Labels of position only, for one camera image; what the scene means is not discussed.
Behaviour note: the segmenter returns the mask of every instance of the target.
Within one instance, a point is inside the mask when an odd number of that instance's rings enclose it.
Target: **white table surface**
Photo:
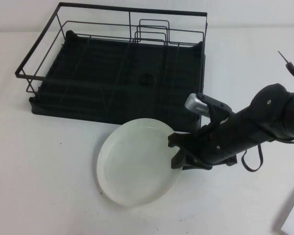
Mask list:
[[[26,81],[14,75],[38,34],[0,33],[0,235],[283,234],[294,205],[294,145],[263,144],[256,173],[240,161],[183,171],[154,203],[110,202],[94,168],[118,126],[34,115]],[[205,93],[236,112],[266,85],[294,92],[278,50],[294,64],[294,28],[208,30]],[[258,165],[256,149],[247,161]]]

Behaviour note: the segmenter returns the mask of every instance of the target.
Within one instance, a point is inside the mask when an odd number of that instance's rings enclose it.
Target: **cable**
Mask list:
[[[281,142],[281,143],[294,143],[294,141],[283,141],[283,140],[276,140],[278,142]]]
[[[241,159],[244,168],[245,168],[246,170],[248,170],[249,172],[256,172],[257,170],[259,170],[259,169],[261,168],[261,166],[262,166],[263,163],[264,163],[264,155],[263,155],[263,151],[262,151],[262,149],[261,149],[261,145],[260,145],[260,144],[258,145],[258,153],[259,153],[260,165],[259,165],[259,167],[258,167],[257,169],[252,169],[252,168],[250,168],[249,166],[247,166],[247,164],[246,164],[246,162],[245,162],[245,155],[246,155],[246,153],[247,153],[247,150],[245,150],[245,153],[243,154],[242,159]]]
[[[281,52],[278,51],[278,53],[282,56],[282,58],[286,61],[286,68],[288,69],[288,71],[294,76],[294,65],[289,62],[283,55]]]

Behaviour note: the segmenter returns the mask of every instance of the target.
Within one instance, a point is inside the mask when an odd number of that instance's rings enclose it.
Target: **metal wire frame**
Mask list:
[[[111,10],[111,11],[122,11],[122,12],[128,12],[129,14],[129,24],[111,24],[111,23],[92,23],[92,22],[77,22],[77,21],[66,21],[64,22],[64,24],[61,24],[59,16],[58,16],[58,11],[60,10],[61,7],[76,7],[76,8],[89,8],[89,9],[101,9],[101,10]],[[205,32],[201,32],[201,31],[192,31],[192,30],[183,30],[183,29],[171,29],[170,28],[170,22],[166,21],[166,20],[154,20],[154,19],[141,19],[139,22],[139,25],[132,25],[131,24],[131,12],[136,12],[136,13],[153,13],[153,14],[168,14],[168,15],[183,15],[183,16],[199,16],[199,17],[205,17],[206,19],[206,26],[205,26]],[[44,37],[44,35],[46,34],[46,32],[48,31],[50,25],[52,24],[53,20],[57,18],[57,21],[60,25],[60,30],[58,31],[55,39],[53,40],[50,48],[48,49],[46,55],[44,56],[42,62],[40,63],[38,69],[36,70],[34,75],[28,75],[25,73],[24,71],[24,66],[25,64],[28,62],[28,60],[30,59],[30,57],[32,56],[32,54],[34,53],[35,49],[37,48],[37,46],[39,45],[39,43],[41,42],[42,38]],[[168,27],[166,28],[163,26],[148,26],[148,25],[142,25],[141,22],[142,21],[162,21],[162,22],[167,22],[168,23]],[[202,33],[203,37],[202,37],[202,50],[201,50],[201,57],[204,57],[204,48],[205,48],[205,37],[206,37],[206,32],[207,32],[207,13],[205,12],[188,12],[188,11],[171,11],[171,10],[152,10],[152,9],[140,9],[140,8],[128,8],[128,7],[114,7],[114,6],[102,6],[102,5],[91,5],[91,4],[81,4],[81,3],[66,3],[66,2],[60,2],[58,4],[58,6],[56,7],[54,13],[52,14],[51,18],[49,19],[47,25],[45,26],[45,28],[43,29],[42,33],[39,35],[38,39],[36,40],[36,42],[34,43],[34,45],[32,46],[32,48],[30,49],[30,51],[28,52],[28,54],[26,55],[26,57],[24,58],[24,60],[21,62],[21,64],[19,65],[19,67],[17,68],[15,75],[18,78],[24,78],[28,81],[28,86],[26,91],[29,93],[36,93],[33,86],[32,86],[32,80],[39,80],[39,81],[44,81],[46,78],[43,76],[37,76],[37,73],[41,67],[41,65],[43,64],[43,62],[45,61],[47,55],[49,54],[52,46],[54,45],[58,35],[60,34],[60,32],[62,32],[62,35],[65,39],[65,34],[63,31],[63,27],[67,24],[67,23],[83,23],[83,24],[101,24],[101,25],[115,25],[115,26],[128,26],[129,27],[129,41],[131,42],[132,40],[132,32],[131,32],[131,28],[132,27],[139,27],[140,31],[142,27],[146,27],[146,28],[153,28],[153,29],[165,29],[167,31],[167,37],[168,37],[168,44],[176,44],[178,45],[178,47],[180,45],[185,45],[185,46],[191,46],[194,44],[189,44],[189,43],[182,43],[182,42],[172,42],[170,41],[170,30],[172,31],[184,31],[184,32],[196,32],[196,33]]]

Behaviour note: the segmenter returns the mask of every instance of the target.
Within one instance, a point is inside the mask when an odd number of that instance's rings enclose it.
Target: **black drip tray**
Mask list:
[[[65,42],[35,97],[35,114],[123,124],[154,118],[193,132],[199,115],[184,107],[201,81],[196,46],[115,41],[67,31]]]

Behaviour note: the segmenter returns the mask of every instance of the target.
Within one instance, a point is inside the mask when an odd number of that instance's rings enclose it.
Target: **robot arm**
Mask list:
[[[210,170],[214,165],[233,165],[236,154],[254,146],[258,146],[262,163],[261,143],[294,142],[294,93],[280,84],[263,88],[238,113],[203,94],[191,94],[185,106],[210,117],[211,122],[195,133],[169,136],[169,147],[180,147],[171,160],[172,168]],[[246,166],[244,158],[242,161],[249,171],[256,171]]]

